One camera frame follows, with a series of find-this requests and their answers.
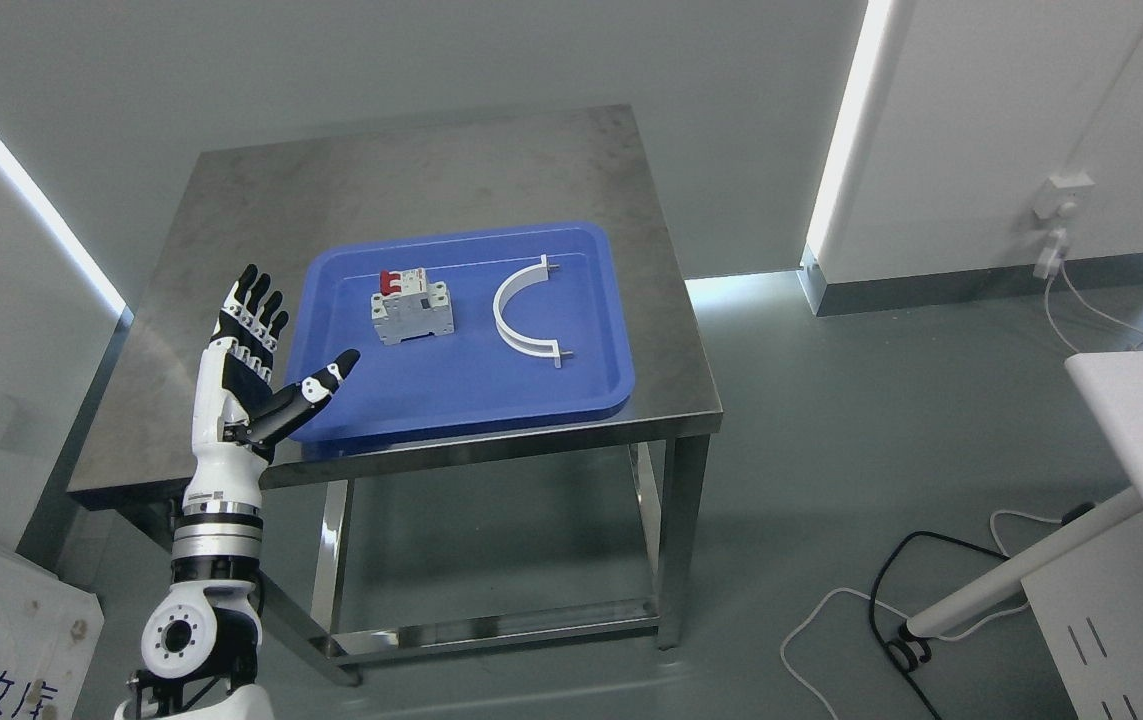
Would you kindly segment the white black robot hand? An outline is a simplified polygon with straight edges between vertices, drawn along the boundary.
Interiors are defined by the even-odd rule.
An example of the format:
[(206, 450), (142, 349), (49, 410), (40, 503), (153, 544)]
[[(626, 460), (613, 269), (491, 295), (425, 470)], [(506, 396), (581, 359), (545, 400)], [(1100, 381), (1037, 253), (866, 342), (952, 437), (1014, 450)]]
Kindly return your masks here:
[(360, 360), (347, 347), (299, 382), (273, 389), (274, 361), (289, 314), (282, 291), (248, 264), (219, 305), (202, 351), (193, 400), (195, 474), (184, 512), (259, 515), (259, 478), (275, 447), (323, 410)]

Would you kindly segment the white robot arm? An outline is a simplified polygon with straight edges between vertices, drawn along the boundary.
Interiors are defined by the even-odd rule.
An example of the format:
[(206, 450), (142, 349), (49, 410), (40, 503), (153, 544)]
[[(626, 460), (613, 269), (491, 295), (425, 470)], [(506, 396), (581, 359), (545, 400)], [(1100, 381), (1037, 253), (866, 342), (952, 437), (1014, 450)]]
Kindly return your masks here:
[(170, 585), (141, 630), (143, 667), (117, 719), (273, 719), (257, 683), (263, 519), (248, 503), (203, 502), (175, 519)]

